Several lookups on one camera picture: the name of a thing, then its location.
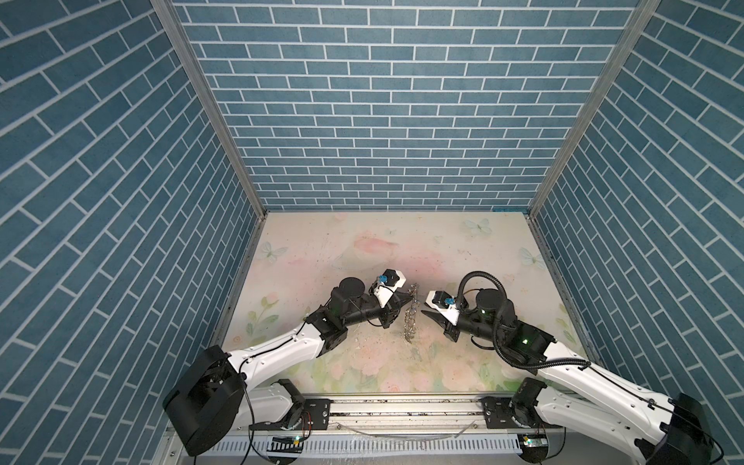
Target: aluminum frame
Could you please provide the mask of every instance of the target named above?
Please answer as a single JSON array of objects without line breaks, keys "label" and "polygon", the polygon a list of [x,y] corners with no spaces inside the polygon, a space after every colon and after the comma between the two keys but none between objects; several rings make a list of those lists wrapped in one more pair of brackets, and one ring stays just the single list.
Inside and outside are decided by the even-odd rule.
[{"label": "aluminum frame", "polygon": [[256,210],[258,217],[263,219],[266,216],[266,208],[264,208],[258,192],[253,185],[253,181],[251,181],[246,164],[243,163],[243,158],[240,156],[240,150],[235,144],[235,140],[225,122],[225,117],[222,115],[222,111],[217,105],[217,100],[215,100],[214,94],[207,83],[207,78],[191,47],[186,30],[183,24],[181,24],[172,0],[151,0],[151,3],[155,9],[155,14],[158,15],[160,23],[163,24],[163,29],[170,40],[170,44],[173,46],[173,50],[176,51],[176,55],[181,60],[181,64],[184,67],[184,71],[186,71],[186,76],[188,76],[193,90],[196,92],[196,96],[202,102],[207,118],[209,118],[209,122],[212,124],[214,133],[217,134],[217,138],[240,181],[240,185],[243,186],[243,190],[246,192],[248,200],[253,206],[253,209]]},{"label": "aluminum frame", "polygon": [[542,230],[532,215],[526,216],[526,219],[527,225],[532,232],[532,237],[535,239],[535,243],[537,243],[537,248],[540,250],[542,259],[545,261],[545,266],[548,267],[548,272],[550,272],[551,277],[553,278],[553,283],[556,285],[556,289],[558,289],[558,295],[560,295],[566,312],[568,312],[568,318],[574,325],[576,334],[579,336],[579,341],[586,351],[586,358],[592,363],[598,363],[599,365],[604,366],[602,356],[597,349],[597,345],[594,343],[594,339],[589,335],[589,330],[587,329],[583,318],[581,318],[581,313],[578,310],[576,301],[571,296],[571,291],[568,290],[568,285],[558,268],[558,263],[555,261],[555,258],[553,258],[553,253],[545,242],[545,239],[543,239],[544,235]]},{"label": "aluminum frame", "polygon": [[243,286],[246,284],[246,276],[248,275],[248,269],[251,267],[253,257],[256,256],[256,249],[263,233],[263,226],[266,224],[266,217],[259,218],[251,231],[251,239],[248,241],[246,251],[243,253],[243,259],[240,262],[240,268],[235,274],[233,285],[230,288],[230,294],[228,294],[228,300],[225,302],[225,306],[222,308],[222,313],[219,315],[217,326],[214,328],[214,333],[209,339],[209,347],[213,345],[222,345],[225,341],[230,322],[232,321],[233,314],[235,313],[235,306],[240,298],[240,293],[243,291]]},{"label": "aluminum frame", "polygon": [[548,198],[553,186],[558,181],[560,173],[563,171],[563,168],[565,168],[568,160],[570,160],[574,155],[574,151],[579,145],[584,133],[589,128],[591,120],[599,110],[600,105],[607,96],[607,92],[609,92],[613,82],[618,77],[620,70],[625,64],[625,60],[628,59],[630,52],[633,51],[635,43],[641,38],[641,33],[648,25],[649,20],[651,20],[651,16],[653,16],[660,1],[661,0],[639,0],[638,6],[636,6],[630,14],[617,45],[612,48],[612,52],[610,52],[609,57],[607,57],[607,62],[602,68],[602,72],[594,83],[594,87],[591,89],[586,102],[579,110],[574,125],[568,130],[568,134],[566,134],[566,137],[563,140],[563,145],[558,149],[553,164],[548,168],[548,172],[545,174],[545,179],[543,179],[542,183],[537,188],[535,197],[530,200],[530,204],[527,207],[527,211],[530,215],[537,215],[537,212],[539,212],[540,208],[545,204],[545,200]]}]

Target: wire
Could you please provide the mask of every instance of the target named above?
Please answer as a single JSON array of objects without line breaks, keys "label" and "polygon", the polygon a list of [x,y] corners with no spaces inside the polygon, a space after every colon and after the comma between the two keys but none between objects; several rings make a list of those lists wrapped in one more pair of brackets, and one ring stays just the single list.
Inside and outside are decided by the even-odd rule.
[{"label": "wire", "polygon": [[501,357],[501,360],[504,360],[507,364],[513,366],[514,368],[517,368],[519,370],[543,370],[545,368],[552,368],[552,367],[559,367],[562,365],[579,365],[584,368],[591,365],[591,362],[589,360],[585,359],[574,359],[572,357],[562,357],[558,359],[551,359],[546,362],[542,363],[536,363],[533,365],[523,365],[521,363],[514,363],[511,360],[507,358],[507,356],[504,355],[504,352],[501,351],[501,346],[498,345],[498,335],[496,333],[496,330],[498,328],[497,321],[493,321],[493,331],[491,332],[491,341],[493,342],[493,349],[496,351],[499,357]]},{"label": "wire", "polygon": [[[468,289],[467,291],[463,292],[463,298],[465,297],[465,294],[467,294],[468,292],[473,292],[473,291],[482,291],[482,289]],[[478,303],[476,303],[475,307],[473,307],[470,310],[460,310],[460,313],[462,313],[463,315],[472,315],[473,313],[477,311],[478,311]]]},{"label": "wire", "polygon": [[454,434],[428,434],[426,436],[402,436],[398,434],[372,434],[372,433],[366,433],[364,431],[359,431],[358,429],[352,428],[351,426],[347,426],[341,423],[336,424],[338,427],[343,429],[348,429],[349,431],[355,432],[357,434],[361,434],[363,436],[368,437],[375,437],[377,439],[390,439],[390,440],[410,440],[410,441],[417,441],[420,443],[427,443],[431,442],[433,440],[442,440],[442,439],[455,439],[459,437],[461,434],[463,434],[468,429],[472,428],[473,425],[475,425],[475,421],[471,422],[469,425],[462,428],[459,432]]},{"label": "wire", "polygon": [[689,421],[689,420],[688,420],[687,418],[685,418],[685,417],[681,416],[680,414],[678,414],[678,413],[676,413],[676,412],[674,412],[674,411],[672,411],[672,410],[670,410],[670,409],[668,409],[668,408],[666,408],[666,407],[662,407],[661,405],[659,405],[659,404],[657,404],[657,403],[654,403],[654,402],[653,402],[653,401],[652,401],[651,399],[644,399],[643,397],[639,396],[639,395],[638,395],[638,394],[636,394],[635,392],[633,392],[633,391],[629,390],[628,388],[625,388],[625,387],[624,387],[624,386],[622,386],[622,385],[621,385],[620,383],[617,383],[617,382],[616,382],[616,381],[614,381],[613,379],[611,379],[611,378],[609,378],[609,377],[605,376],[605,374],[604,374],[604,373],[601,373],[601,372],[599,372],[598,370],[595,370],[595,369],[594,369],[593,367],[589,366],[589,370],[592,370],[592,371],[594,371],[594,372],[595,372],[596,374],[600,375],[601,377],[603,377],[603,378],[604,378],[604,379],[606,379],[607,381],[610,381],[610,382],[611,382],[612,384],[614,384],[615,386],[619,387],[620,389],[622,389],[623,391],[627,392],[627,393],[628,393],[628,394],[630,394],[631,396],[633,396],[633,397],[635,397],[636,399],[640,400],[641,402],[645,403],[645,404],[646,404],[646,405],[648,406],[648,408],[651,408],[651,409],[654,409],[654,408],[659,408],[659,409],[661,409],[661,410],[663,410],[663,411],[669,412],[669,413],[671,413],[671,414],[672,414],[673,416],[675,416],[675,417],[677,417],[677,418],[680,418],[680,419],[684,420],[685,422],[687,422],[687,424],[689,424],[690,426],[692,426],[692,427],[693,427],[694,429],[696,429],[696,430],[700,431],[700,432],[701,432],[701,433],[702,433],[703,435],[705,435],[705,436],[709,437],[709,438],[710,438],[710,439],[711,439],[711,440],[713,441],[713,443],[715,443],[715,444],[716,444],[716,447],[718,447],[718,450],[719,450],[719,451],[721,451],[720,455],[719,455],[719,456],[718,456],[718,457],[717,457],[717,458],[716,458],[715,460],[713,460],[713,461],[711,461],[711,462],[710,462],[710,465],[713,465],[713,464],[715,464],[715,463],[717,463],[717,462],[721,461],[721,459],[723,459],[723,456],[724,456],[724,452],[723,452],[723,447],[721,447],[721,444],[719,444],[719,442],[718,442],[718,441],[716,440],[716,438],[715,438],[715,437],[713,437],[713,436],[711,436],[710,434],[708,434],[707,432],[703,431],[703,430],[702,430],[702,428],[700,428],[699,426],[697,426],[697,425],[696,425],[695,423],[693,423],[693,422]]},{"label": "wire", "polygon": [[[394,290],[392,290],[392,289],[390,289],[389,287],[385,287],[385,286],[378,286],[378,287],[377,287],[377,289],[385,289],[385,290],[387,290],[388,292],[390,292],[390,297],[391,297],[391,298],[392,298],[392,297],[395,297],[395,298],[396,298],[397,300],[400,300],[400,299],[398,299],[398,296],[397,296],[397,295],[395,295],[395,291],[394,291]],[[357,305],[356,305],[356,304],[354,303],[354,301],[350,301],[350,302],[352,303],[352,305],[354,305],[354,306],[356,307],[356,309],[357,309],[358,311],[360,311],[360,312],[362,311],[362,310],[361,310],[361,309],[360,309],[360,308],[359,308],[359,307],[358,307],[358,306],[357,306]],[[368,322],[369,324],[371,324],[372,326],[376,327],[376,328],[381,328],[381,327],[382,327],[382,325],[381,325],[381,324],[374,324],[374,323],[373,323],[372,321],[370,321],[370,320],[367,320],[367,322]]]},{"label": "wire", "polygon": [[483,349],[483,350],[495,350],[495,348],[494,348],[494,347],[488,347],[488,346],[486,346],[486,345],[480,345],[479,343],[475,342],[475,340],[473,339],[473,336],[470,336],[470,342],[472,342],[472,344],[473,344],[474,346],[476,346],[476,347],[477,347],[478,349]]},{"label": "wire", "polygon": [[455,308],[460,310],[462,308],[463,300],[465,299],[465,284],[473,278],[486,278],[487,280],[491,281],[494,286],[496,286],[496,290],[501,296],[501,302],[504,303],[507,300],[507,292],[504,290],[504,285],[501,284],[501,281],[496,279],[493,275],[490,275],[486,272],[470,272],[467,275],[463,277],[463,279],[460,281],[460,286],[458,286],[458,294],[457,297],[455,297]]},{"label": "wire", "polygon": [[251,425],[248,427],[248,429],[250,430],[250,432],[248,433],[248,448],[246,449],[246,454],[243,456],[243,459],[240,461],[240,465],[243,465],[246,462],[246,458],[248,458],[248,454],[251,453],[251,449],[253,449],[254,452],[256,452],[256,454],[263,460],[269,462],[270,464],[273,464],[274,461],[258,452],[258,449],[256,449],[256,446],[253,444],[253,437],[256,435],[256,431],[252,429],[251,426],[256,424],[256,417],[253,413],[253,405],[251,404],[251,398],[248,396],[248,391],[246,390],[245,383],[243,383],[243,392],[246,394],[248,408],[251,410]]},{"label": "wire", "polygon": [[[305,327],[305,324],[306,324],[306,323],[307,323],[307,322],[306,322],[305,320],[303,320],[303,321],[302,321],[302,326],[300,326],[300,329],[298,329],[298,330],[297,330],[297,332],[295,333],[295,336],[296,336],[296,335],[298,335],[298,334],[300,333],[300,331],[302,331],[302,328],[304,328],[304,327]],[[253,359],[253,358],[255,358],[255,357],[258,357],[259,355],[263,355],[264,353],[269,353],[269,352],[272,352],[272,351],[274,351],[274,350],[277,350],[277,349],[278,349],[279,347],[282,347],[282,346],[284,346],[285,344],[288,344],[288,343],[289,343],[289,342],[290,342],[291,340],[293,340],[293,337],[292,337],[292,336],[290,336],[290,337],[289,337],[289,339],[287,339],[286,341],[282,342],[281,344],[279,344],[279,345],[278,345],[278,346],[276,346],[276,347],[272,347],[271,349],[268,349],[268,350],[264,350],[263,352],[259,352],[259,353],[256,353],[256,354],[253,354],[253,355],[250,355],[250,356],[248,356],[248,358],[247,358],[247,359],[244,359],[244,360],[243,360],[243,362],[241,362],[241,363],[240,363],[240,367],[241,367],[241,368],[243,367],[243,363],[245,363],[245,362],[246,362],[246,360],[250,360],[250,359]]]},{"label": "wire", "polygon": [[280,427],[279,427],[279,429],[281,429],[281,430],[284,430],[284,431],[294,431],[294,430],[295,430],[295,428],[297,427],[297,425],[299,425],[299,424],[300,424],[300,422],[301,422],[302,420],[303,420],[302,418],[299,418],[299,419],[298,419],[298,420],[297,420],[297,421],[295,422],[295,424],[294,424],[294,425],[292,425],[292,426],[290,426],[290,427],[280,426]]},{"label": "wire", "polygon": [[[545,425],[542,424],[542,423],[540,423],[540,425],[542,426],[542,430],[545,432],[545,437],[548,437],[548,431],[545,429]],[[558,454],[560,454],[561,452],[563,452],[563,448],[565,447],[565,438],[566,438],[565,433],[566,433],[565,426],[563,426],[563,443],[560,445],[560,449],[558,449],[558,452],[556,452],[555,454],[552,454],[549,457],[543,458],[544,461],[546,461],[549,458],[557,457]]]},{"label": "wire", "polygon": [[306,411],[305,413],[307,414],[307,437],[304,440],[308,440],[312,434],[312,417],[310,416],[310,412]]}]

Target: metal chain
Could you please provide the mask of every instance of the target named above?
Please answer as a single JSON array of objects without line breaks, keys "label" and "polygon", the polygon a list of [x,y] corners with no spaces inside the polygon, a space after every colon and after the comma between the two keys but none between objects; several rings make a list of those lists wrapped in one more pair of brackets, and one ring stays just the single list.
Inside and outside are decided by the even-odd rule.
[{"label": "metal chain", "polygon": [[416,310],[418,310],[418,284],[413,283],[408,288],[408,293],[413,298],[411,300],[411,306],[405,310],[405,323],[403,325],[403,338],[406,342],[413,341],[416,334]]}]

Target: black motor joint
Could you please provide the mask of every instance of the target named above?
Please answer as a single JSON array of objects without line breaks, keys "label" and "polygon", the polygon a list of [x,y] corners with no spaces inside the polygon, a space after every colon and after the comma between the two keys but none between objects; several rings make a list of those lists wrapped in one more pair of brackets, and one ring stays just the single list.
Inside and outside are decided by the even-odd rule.
[{"label": "black motor joint", "polygon": [[[387,279],[387,286],[393,286],[399,280],[391,269],[385,270],[382,276]],[[379,319],[382,328],[389,328],[400,310],[413,298],[407,292],[390,291],[391,297],[381,307],[373,291],[370,288],[365,292],[365,284],[358,278],[344,278],[331,291],[329,301],[307,317],[305,322],[317,328],[324,341],[318,356],[341,344],[346,339],[347,328],[351,324]]]},{"label": "black motor joint", "polygon": [[[485,278],[493,284],[493,288],[479,289],[475,295],[475,306],[470,308],[465,299],[465,286],[473,278]],[[506,289],[498,279],[486,272],[470,272],[463,277],[454,298],[444,291],[437,291],[432,303],[444,310],[453,301],[459,312],[457,324],[451,323],[438,312],[424,310],[423,313],[444,329],[448,339],[457,341],[462,331],[473,337],[486,339],[491,341],[492,347],[474,344],[480,348],[495,350],[512,366],[536,373],[536,369],[528,365],[539,366],[544,362],[543,353],[555,339],[516,317],[514,303],[507,297]]]}]

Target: black cable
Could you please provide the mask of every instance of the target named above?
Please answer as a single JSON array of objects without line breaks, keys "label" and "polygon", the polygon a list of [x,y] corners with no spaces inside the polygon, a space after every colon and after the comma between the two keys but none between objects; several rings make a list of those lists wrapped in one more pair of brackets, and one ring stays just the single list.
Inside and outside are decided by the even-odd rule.
[{"label": "black cable", "polygon": [[494,286],[496,286],[496,290],[501,296],[501,304],[505,304],[507,300],[507,292],[504,289],[504,285],[501,284],[501,281],[496,279],[495,276],[486,273],[486,272],[470,272],[467,275],[465,275],[460,281],[460,286],[458,286],[458,295],[455,298],[455,308],[460,310],[462,307],[463,299],[465,299],[465,285],[467,282],[473,278],[486,278],[487,280],[491,281]]},{"label": "black cable", "polygon": [[723,456],[725,455],[725,453],[723,452],[723,447],[721,447],[721,444],[716,440],[715,437],[713,437],[710,434],[708,434],[707,432],[703,431],[702,428],[700,428],[699,426],[697,426],[695,423],[689,421],[687,418],[681,416],[680,414],[675,413],[673,410],[670,410],[670,409],[668,409],[666,407],[663,407],[663,406],[661,406],[661,405],[659,405],[657,403],[654,403],[650,399],[644,399],[643,397],[639,396],[635,392],[629,390],[625,386],[623,386],[620,383],[614,381],[612,378],[609,378],[604,373],[601,373],[601,372],[595,370],[593,367],[589,367],[589,370],[594,371],[596,374],[600,375],[601,377],[603,377],[607,381],[610,381],[612,384],[614,384],[618,388],[622,389],[623,391],[627,392],[631,396],[633,396],[636,399],[640,400],[641,402],[645,403],[649,408],[651,408],[651,409],[659,408],[659,409],[661,409],[661,410],[663,410],[665,412],[671,413],[673,416],[675,416],[677,418],[680,418],[680,419],[684,420],[685,422],[687,422],[687,424],[689,424],[690,426],[692,426],[694,429],[700,431],[703,435],[709,437],[713,441],[713,443],[716,444],[716,447],[718,447],[718,450],[721,451],[720,455],[715,460],[713,460],[713,461],[710,462],[710,465],[713,465],[713,464],[715,464],[717,462],[720,462],[723,459]]},{"label": "black cable", "polygon": [[472,344],[473,344],[474,346],[476,346],[476,347],[477,347],[478,349],[483,349],[483,350],[495,350],[495,349],[494,349],[493,347],[488,347],[488,346],[486,346],[486,345],[480,345],[479,343],[475,342],[475,340],[473,339],[473,336],[472,336],[472,335],[470,336],[470,342],[472,342]]},{"label": "black cable", "polygon": [[[482,291],[482,290],[483,290],[483,289],[468,289],[467,291],[463,292],[463,297],[464,297],[464,296],[465,296],[465,294],[467,294],[468,292],[473,292],[473,291]],[[477,312],[477,311],[478,311],[478,306],[477,306],[477,304],[476,304],[476,306],[475,306],[475,307],[473,307],[472,309],[469,309],[469,310],[460,310],[460,314],[462,314],[462,315],[472,315],[473,313],[475,313],[475,312]]]},{"label": "black cable", "polygon": [[[548,437],[548,431],[545,430],[545,425],[542,425],[542,430],[545,432],[545,437]],[[558,449],[558,452],[556,452],[555,454],[552,454],[549,457],[543,458],[544,461],[547,460],[547,459],[549,459],[549,458],[557,457],[558,454],[560,454],[561,452],[563,452],[563,448],[565,447],[565,433],[566,433],[565,426],[563,426],[563,443],[560,445],[560,449]],[[550,442],[548,441],[548,450],[550,450],[550,446],[549,445],[550,445]]]},{"label": "black cable", "polygon": [[[303,320],[303,321],[302,321],[302,326],[300,326],[300,329],[299,329],[299,330],[297,330],[297,332],[295,333],[295,336],[296,336],[296,335],[298,335],[298,334],[300,333],[300,331],[302,331],[302,328],[304,328],[304,327],[305,327],[305,324],[306,324],[306,322],[305,322],[305,320]],[[271,349],[267,349],[267,350],[264,350],[263,352],[259,352],[259,353],[256,353],[256,354],[254,354],[254,355],[250,355],[250,356],[248,356],[248,358],[247,358],[247,359],[243,360],[243,361],[242,361],[242,362],[240,363],[240,367],[241,367],[241,368],[243,367],[243,363],[246,363],[246,360],[250,360],[250,359],[253,359],[253,358],[255,358],[255,357],[258,357],[259,355],[263,355],[264,353],[269,353],[269,352],[272,352],[272,351],[274,351],[274,350],[277,350],[277,349],[278,349],[279,347],[282,347],[282,346],[284,346],[285,344],[288,344],[288,343],[289,343],[289,342],[290,342],[291,340],[292,340],[292,337],[290,336],[290,337],[289,337],[289,339],[287,339],[286,341],[282,342],[281,344],[279,344],[279,345],[278,345],[278,346],[276,346],[276,347],[272,347]]]},{"label": "black cable", "polygon": [[591,365],[591,362],[589,360],[575,359],[572,357],[551,359],[546,362],[536,363],[534,365],[523,365],[521,363],[514,363],[504,355],[504,352],[501,351],[501,346],[498,344],[498,334],[496,333],[497,329],[498,321],[494,320],[493,331],[491,332],[491,342],[493,343],[494,350],[496,351],[498,356],[501,357],[501,360],[504,360],[507,364],[513,366],[514,368],[517,368],[518,370],[543,370],[545,368],[559,367],[562,365],[579,365],[586,368]]},{"label": "black cable", "polygon": [[246,449],[246,454],[243,456],[243,459],[240,461],[240,465],[243,465],[246,462],[246,458],[248,458],[248,454],[251,453],[251,449],[256,452],[256,454],[261,457],[263,460],[269,462],[270,464],[273,464],[274,461],[265,455],[258,452],[258,449],[256,449],[256,446],[253,444],[253,437],[256,434],[256,431],[251,428],[254,424],[256,424],[256,417],[253,413],[253,405],[251,404],[251,398],[248,396],[248,391],[246,390],[246,384],[243,383],[243,392],[246,394],[246,400],[248,401],[248,408],[251,410],[251,425],[248,427],[248,448]]},{"label": "black cable", "polygon": [[[395,291],[394,291],[394,290],[390,289],[389,287],[385,287],[385,286],[379,286],[379,287],[378,287],[378,289],[379,289],[379,288],[383,288],[383,289],[387,290],[388,292],[390,292],[390,297],[391,297],[391,298],[392,298],[392,297],[395,297],[395,298],[396,298],[396,299],[397,299],[398,301],[400,301],[400,299],[398,298],[398,296],[397,296],[397,295],[395,295]],[[352,305],[354,305],[354,306],[356,307],[356,309],[357,309],[357,310],[358,310],[358,311],[359,311],[360,313],[362,312],[362,309],[360,309],[360,308],[359,308],[359,307],[358,307],[358,306],[357,306],[357,305],[356,305],[356,304],[354,303],[354,301],[352,301],[352,300],[349,300],[349,301],[350,301],[350,302],[352,303]],[[368,322],[369,324],[371,324],[372,326],[374,326],[375,328],[381,328],[381,327],[382,327],[382,325],[381,325],[381,324],[374,324],[374,323],[373,323],[372,321],[370,321],[370,320],[367,320],[367,322]]]}]

